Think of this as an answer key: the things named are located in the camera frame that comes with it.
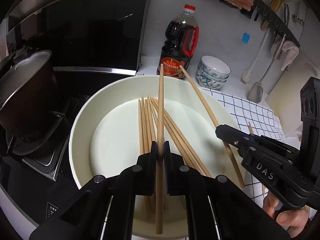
blue tag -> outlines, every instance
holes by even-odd
[[[248,33],[244,33],[242,36],[242,42],[245,44],[248,44],[249,39],[250,39],[250,35]]]

utensil rack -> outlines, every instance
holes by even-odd
[[[287,41],[292,41],[298,48],[300,47],[298,40],[292,34],[290,29],[285,25],[281,18],[273,10],[271,10],[271,8],[268,5],[266,5],[262,0],[253,0],[253,5],[251,6],[250,11],[241,9],[240,12],[248,18],[251,18],[255,8],[257,8],[258,10],[257,17],[254,19],[255,21],[257,21],[258,15],[261,15],[263,19],[269,22],[269,26],[273,28],[281,37],[284,34],[286,34]]]

pot handle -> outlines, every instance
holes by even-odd
[[[0,78],[2,78],[12,66],[15,54],[16,53],[13,52],[9,56],[5,57],[2,61],[0,61]]]

metal spatula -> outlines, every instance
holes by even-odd
[[[266,72],[264,73],[263,77],[260,79],[259,82],[255,82],[248,94],[248,100],[255,102],[255,103],[260,103],[261,99],[262,99],[262,94],[263,94],[263,88],[261,85],[262,80],[265,78],[265,76],[268,74],[273,62],[276,60],[276,58],[279,56],[279,53],[282,49],[282,45],[284,44],[285,41],[285,37],[286,34],[283,35],[281,42],[279,43],[274,55],[273,55],[273,59],[269,65],[269,67],[267,68]]]

red bottle cap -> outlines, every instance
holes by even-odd
[[[194,7],[194,6],[192,6],[192,5],[186,4],[184,7],[185,7],[186,9],[189,9],[189,10],[193,10],[193,11],[196,10],[196,7]]]

